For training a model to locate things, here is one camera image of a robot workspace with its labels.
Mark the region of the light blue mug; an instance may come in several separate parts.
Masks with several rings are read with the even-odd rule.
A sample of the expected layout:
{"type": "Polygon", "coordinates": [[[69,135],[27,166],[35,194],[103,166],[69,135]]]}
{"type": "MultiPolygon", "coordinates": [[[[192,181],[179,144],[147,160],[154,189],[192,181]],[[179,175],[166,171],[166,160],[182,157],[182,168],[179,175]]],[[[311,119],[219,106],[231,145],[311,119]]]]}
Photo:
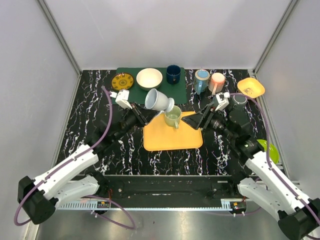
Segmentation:
{"type": "Polygon", "coordinates": [[[148,110],[163,111],[167,113],[173,109],[175,100],[153,88],[147,93],[144,105],[148,110]]]}

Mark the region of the light green mug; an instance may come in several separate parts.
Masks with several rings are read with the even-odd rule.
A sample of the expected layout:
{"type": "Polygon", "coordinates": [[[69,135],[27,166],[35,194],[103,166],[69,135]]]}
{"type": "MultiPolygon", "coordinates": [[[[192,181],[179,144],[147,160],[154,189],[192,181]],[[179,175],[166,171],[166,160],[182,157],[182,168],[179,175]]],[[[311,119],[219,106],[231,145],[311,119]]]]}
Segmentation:
{"type": "Polygon", "coordinates": [[[164,121],[167,126],[178,129],[181,121],[182,111],[178,106],[174,106],[171,111],[164,113],[164,121]]]}

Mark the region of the pink mug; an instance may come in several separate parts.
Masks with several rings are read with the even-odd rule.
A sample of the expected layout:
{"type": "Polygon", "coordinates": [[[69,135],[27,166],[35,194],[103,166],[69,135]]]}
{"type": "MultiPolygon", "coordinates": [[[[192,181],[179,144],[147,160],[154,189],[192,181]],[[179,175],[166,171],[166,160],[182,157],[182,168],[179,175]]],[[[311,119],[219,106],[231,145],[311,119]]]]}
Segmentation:
{"type": "Polygon", "coordinates": [[[211,75],[208,89],[212,95],[220,93],[224,87],[226,78],[222,73],[215,72],[211,75]]]}

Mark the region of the orange and blue mug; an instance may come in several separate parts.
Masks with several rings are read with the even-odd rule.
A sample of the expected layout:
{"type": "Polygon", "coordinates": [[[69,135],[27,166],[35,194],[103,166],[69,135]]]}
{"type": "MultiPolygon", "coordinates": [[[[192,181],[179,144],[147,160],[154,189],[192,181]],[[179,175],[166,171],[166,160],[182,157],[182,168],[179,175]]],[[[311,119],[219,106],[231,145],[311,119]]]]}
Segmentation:
{"type": "Polygon", "coordinates": [[[205,69],[198,69],[193,78],[193,88],[197,95],[203,93],[209,83],[210,73],[205,69]]]}

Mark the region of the dark teal mug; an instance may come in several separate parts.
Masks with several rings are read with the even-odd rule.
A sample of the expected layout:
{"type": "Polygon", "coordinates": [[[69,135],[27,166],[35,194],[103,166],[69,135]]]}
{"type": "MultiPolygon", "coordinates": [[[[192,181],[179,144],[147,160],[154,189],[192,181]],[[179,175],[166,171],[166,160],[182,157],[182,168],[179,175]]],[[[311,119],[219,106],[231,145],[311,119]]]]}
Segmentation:
{"type": "Polygon", "coordinates": [[[229,101],[228,109],[232,110],[244,110],[248,100],[243,95],[232,95],[229,101]]]}

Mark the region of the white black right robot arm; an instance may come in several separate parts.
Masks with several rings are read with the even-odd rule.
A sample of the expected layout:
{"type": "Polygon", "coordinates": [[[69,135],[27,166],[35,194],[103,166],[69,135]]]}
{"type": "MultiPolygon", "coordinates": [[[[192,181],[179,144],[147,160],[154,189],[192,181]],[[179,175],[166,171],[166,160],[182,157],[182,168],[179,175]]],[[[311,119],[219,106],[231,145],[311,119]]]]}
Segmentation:
{"type": "Polygon", "coordinates": [[[223,117],[213,104],[182,121],[195,130],[213,130],[225,137],[235,158],[265,184],[245,172],[234,173],[227,185],[228,195],[249,198],[268,212],[290,240],[301,240],[320,226],[320,200],[311,199],[274,164],[257,139],[249,134],[250,120],[244,110],[233,109],[223,117]]]}

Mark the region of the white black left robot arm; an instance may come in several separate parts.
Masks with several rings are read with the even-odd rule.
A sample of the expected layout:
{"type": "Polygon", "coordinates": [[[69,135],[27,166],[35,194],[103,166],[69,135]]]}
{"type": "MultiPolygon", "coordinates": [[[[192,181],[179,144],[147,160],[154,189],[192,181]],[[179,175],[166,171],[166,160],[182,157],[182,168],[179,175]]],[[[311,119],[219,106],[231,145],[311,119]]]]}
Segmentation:
{"type": "Polygon", "coordinates": [[[108,193],[108,181],[100,173],[89,173],[81,180],[71,180],[80,172],[96,164],[103,154],[114,143],[120,140],[131,129],[147,126],[160,110],[144,108],[130,103],[117,122],[109,118],[102,122],[91,138],[65,160],[45,173],[30,178],[25,176],[18,182],[17,201],[19,206],[14,215],[14,224],[18,221],[21,210],[29,217],[27,223],[39,225],[48,220],[62,205],[86,196],[103,198],[108,193]]]}

